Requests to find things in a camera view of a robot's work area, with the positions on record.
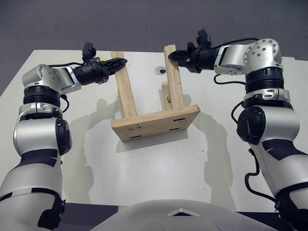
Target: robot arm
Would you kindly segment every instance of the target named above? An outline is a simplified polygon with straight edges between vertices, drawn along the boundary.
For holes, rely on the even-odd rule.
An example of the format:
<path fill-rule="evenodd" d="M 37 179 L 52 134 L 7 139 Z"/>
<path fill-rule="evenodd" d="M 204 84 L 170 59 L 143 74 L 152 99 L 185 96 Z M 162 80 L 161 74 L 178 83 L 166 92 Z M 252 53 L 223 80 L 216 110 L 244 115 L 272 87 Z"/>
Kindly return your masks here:
<path fill-rule="evenodd" d="M 299 120 L 289 91 L 283 88 L 277 41 L 267 38 L 248 45 L 211 48 L 205 30 L 199 31 L 198 36 L 197 46 L 188 43 L 186 51 L 175 51 L 169 58 L 193 73 L 215 70 L 225 75 L 245 74 L 246 95 L 237 134 L 250 144 L 281 218 L 297 230 L 306 230 L 308 155 L 293 145 Z"/>
<path fill-rule="evenodd" d="M 60 97 L 90 83 L 105 83 L 127 60 L 100 61 L 86 43 L 84 63 L 76 68 L 38 65 L 23 76 L 24 105 L 19 109 L 13 141 L 20 163 L 0 187 L 0 229 L 53 230 L 64 212 L 61 156 L 72 146 Z"/>

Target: wooden stool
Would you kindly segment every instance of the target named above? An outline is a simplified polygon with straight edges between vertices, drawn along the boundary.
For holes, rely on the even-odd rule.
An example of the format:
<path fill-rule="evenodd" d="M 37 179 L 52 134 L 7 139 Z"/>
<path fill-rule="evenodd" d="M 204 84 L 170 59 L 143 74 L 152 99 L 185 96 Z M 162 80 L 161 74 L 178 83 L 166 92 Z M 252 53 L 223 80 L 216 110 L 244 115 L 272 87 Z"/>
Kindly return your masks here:
<path fill-rule="evenodd" d="M 137 115 L 126 66 L 115 73 L 123 119 L 111 120 L 111 127 L 121 141 L 131 141 L 150 136 L 185 130 L 199 114 L 198 105 L 184 107 L 183 92 L 178 63 L 168 59 L 175 45 L 164 47 L 168 82 L 162 83 L 166 110 Z M 124 58 L 123 52 L 112 51 L 112 58 Z"/>

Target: table surface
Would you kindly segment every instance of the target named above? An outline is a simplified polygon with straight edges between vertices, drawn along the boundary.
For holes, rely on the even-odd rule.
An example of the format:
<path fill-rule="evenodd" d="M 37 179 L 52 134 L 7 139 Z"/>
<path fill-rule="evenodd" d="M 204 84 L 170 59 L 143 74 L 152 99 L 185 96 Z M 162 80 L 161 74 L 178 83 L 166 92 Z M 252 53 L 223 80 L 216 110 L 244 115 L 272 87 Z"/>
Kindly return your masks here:
<path fill-rule="evenodd" d="M 98 51 L 110 59 L 109 51 Z M 164 106 L 157 66 L 165 66 L 163 53 L 124 52 L 139 115 Z M 22 75 L 34 66 L 81 61 L 81 51 L 36 50 L 30 55 L 0 97 L 0 182 L 20 161 L 13 146 L 13 130 L 23 103 Z M 295 146 L 307 152 L 307 79 L 294 58 L 284 57 L 285 88 L 291 93 L 301 127 Z M 72 133 L 73 148 L 63 156 L 63 198 L 71 203 L 133 205 L 154 199 L 189 199 L 230 210 L 273 212 L 273 203 L 251 194 L 244 185 L 247 172 L 255 171 L 249 146 L 236 134 L 230 113 L 245 95 L 243 85 L 216 85 L 214 71 L 192 74 L 180 69 L 185 105 L 198 104 L 201 113 L 187 131 L 123 143 L 111 129 L 121 118 L 115 76 L 102 85 L 90 84 L 68 94 L 64 113 Z M 244 76 L 220 76 L 220 81 Z M 260 174 L 252 188 L 270 194 Z"/>

